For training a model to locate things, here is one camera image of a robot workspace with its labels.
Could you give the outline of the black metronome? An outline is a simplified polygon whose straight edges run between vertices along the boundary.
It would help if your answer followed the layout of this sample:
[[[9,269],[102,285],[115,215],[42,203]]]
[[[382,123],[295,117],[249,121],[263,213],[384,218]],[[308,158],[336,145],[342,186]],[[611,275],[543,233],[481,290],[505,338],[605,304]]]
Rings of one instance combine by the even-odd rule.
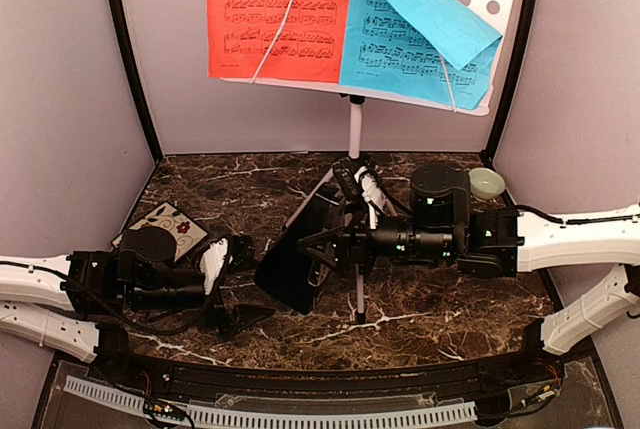
[[[299,239],[338,225],[341,196],[336,186],[322,184],[254,273],[255,285],[290,309],[307,315],[319,300],[329,273],[319,261],[298,250]]]

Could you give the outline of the white folding tripod stand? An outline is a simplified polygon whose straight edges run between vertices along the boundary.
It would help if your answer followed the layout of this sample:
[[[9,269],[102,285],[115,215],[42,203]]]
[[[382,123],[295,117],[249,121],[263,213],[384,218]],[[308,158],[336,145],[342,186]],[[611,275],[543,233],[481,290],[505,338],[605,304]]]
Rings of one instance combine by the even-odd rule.
[[[390,213],[395,215],[395,208],[390,200],[383,194],[380,183],[374,181],[373,170],[368,168],[367,162],[360,153],[360,142],[363,121],[363,107],[365,97],[352,94],[340,94],[347,98],[350,103],[350,124],[349,124],[349,150],[346,158],[338,160],[332,168],[321,178],[316,187],[296,209],[294,214],[284,224],[282,230],[286,231],[298,218],[301,212],[311,202],[320,187],[335,179],[342,189],[346,190],[345,198],[349,203],[354,203],[358,207],[362,206],[363,217],[371,216],[373,223],[379,219],[377,210],[380,205],[388,207]],[[359,226],[355,211],[350,217],[344,216],[344,224],[347,227]],[[366,323],[364,278],[365,276],[356,274],[356,322],[359,325]]]

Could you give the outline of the blue sheet music page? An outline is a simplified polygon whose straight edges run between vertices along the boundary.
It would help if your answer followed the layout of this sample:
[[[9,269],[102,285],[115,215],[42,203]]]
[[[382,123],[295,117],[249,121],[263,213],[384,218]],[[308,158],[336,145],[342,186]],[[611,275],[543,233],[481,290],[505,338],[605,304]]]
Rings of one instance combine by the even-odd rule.
[[[501,40],[458,0],[350,0],[340,83],[472,111]]]

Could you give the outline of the red sheet music page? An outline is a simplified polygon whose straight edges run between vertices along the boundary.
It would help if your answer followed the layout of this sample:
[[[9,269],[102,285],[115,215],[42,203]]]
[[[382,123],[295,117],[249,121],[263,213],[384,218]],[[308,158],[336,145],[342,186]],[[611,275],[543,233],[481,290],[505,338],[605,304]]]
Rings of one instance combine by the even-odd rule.
[[[350,0],[207,0],[208,74],[336,84]]]

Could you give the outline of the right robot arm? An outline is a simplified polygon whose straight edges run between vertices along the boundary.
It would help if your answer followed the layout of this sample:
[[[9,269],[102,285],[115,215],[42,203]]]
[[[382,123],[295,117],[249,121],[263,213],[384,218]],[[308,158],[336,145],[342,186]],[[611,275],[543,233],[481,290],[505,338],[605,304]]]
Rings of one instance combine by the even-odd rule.
[[[366,215],[308,235],[298,250],[337,273],[351,266],[370,271],[385,257],[410,264],[453,262],[474,277],[512,277],[538,269],[611,264],[603,279],[567,308],[526,327],[527,347],[510,362],[521,383],[534,381],[549,354],[574,345],[639,303],[639,207],[577,215],[551,215],[526,205],[489,212],[470,209],[471,181],[441,164],[416,169],[410,178],[406,218],[382,214],[388,196],[371,173],[335,167],[342,190],[367,204]]]

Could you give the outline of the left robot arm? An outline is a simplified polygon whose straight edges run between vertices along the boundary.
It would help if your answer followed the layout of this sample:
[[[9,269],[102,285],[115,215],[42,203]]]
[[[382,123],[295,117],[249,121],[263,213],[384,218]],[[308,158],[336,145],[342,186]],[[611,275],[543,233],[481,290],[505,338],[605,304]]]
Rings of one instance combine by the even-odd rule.
[[[166,229],[128,229],[110,251],[75,251],[48,258],[1,259],[1,329],[101,366],[120,385],[141,376],[127,352],[128,329],[160,337],[193,327],[228,340],[274,313],[239,304],[226,308],[225,276],[251,262],[249,237],[209,245],[199,267],[175,267],[177,242]]]

